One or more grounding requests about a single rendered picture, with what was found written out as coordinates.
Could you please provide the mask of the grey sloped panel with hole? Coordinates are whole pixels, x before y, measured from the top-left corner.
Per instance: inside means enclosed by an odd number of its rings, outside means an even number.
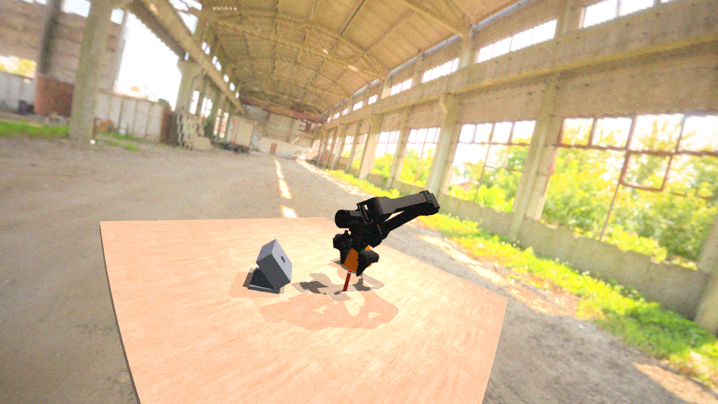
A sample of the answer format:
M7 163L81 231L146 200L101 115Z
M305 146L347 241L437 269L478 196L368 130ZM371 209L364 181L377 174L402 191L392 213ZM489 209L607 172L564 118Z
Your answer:
M259 267L254 270L249 290L279 294L279 289L291 282L293 264L279 241L273 240L262 246L256 264Z

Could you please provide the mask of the dark red peg with grey band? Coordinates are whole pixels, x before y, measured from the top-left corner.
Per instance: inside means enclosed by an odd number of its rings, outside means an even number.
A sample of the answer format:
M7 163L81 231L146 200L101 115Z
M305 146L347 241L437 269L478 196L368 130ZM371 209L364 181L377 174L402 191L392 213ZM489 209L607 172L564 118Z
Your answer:
M351 269L348 269L348 274L346 275L346 282L344 283L343 291L348 291L348 284L349 284L349 279L351 279L351 273L352 273Z

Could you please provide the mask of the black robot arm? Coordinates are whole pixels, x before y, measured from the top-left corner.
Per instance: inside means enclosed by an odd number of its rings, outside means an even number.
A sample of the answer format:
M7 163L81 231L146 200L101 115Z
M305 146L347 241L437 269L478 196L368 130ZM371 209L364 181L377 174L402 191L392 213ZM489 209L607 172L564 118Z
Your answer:
M367 210L365 205L367 205ZM338 210L334 216L334 223L338 228L359 228L369 231L370 236L367 237L366 245L375 248L396 228L417 217L429 217L437 214L439 209L440 205L434 194L429 194L428 190L397 199L376 196L358 203L356 210ZM392 214L398 212L402 213L390 218ZM349 235L348 230L344 230L342 235L333 238L333 248L339 251L351 250L351 248L355 248L355 244L356 234Z

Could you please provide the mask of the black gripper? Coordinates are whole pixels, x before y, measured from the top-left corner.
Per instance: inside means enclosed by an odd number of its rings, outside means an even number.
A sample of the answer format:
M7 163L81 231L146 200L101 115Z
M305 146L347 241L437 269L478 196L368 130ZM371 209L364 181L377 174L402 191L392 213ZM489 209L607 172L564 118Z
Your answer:
M364 250L364 247L367 247L366 240L367 237L370 236L369 231L364 231L359 228L349 228L349 232L356 234L356 244L354 250L358 252L358 259L357 259L357 271L356 271L356 277L362 274L362 272L371 264L371 263L378 263L379 262L379 254L376 253L374 250ZM346 260L350 250L344 250L339 252L339 262L341 264L344 263Z

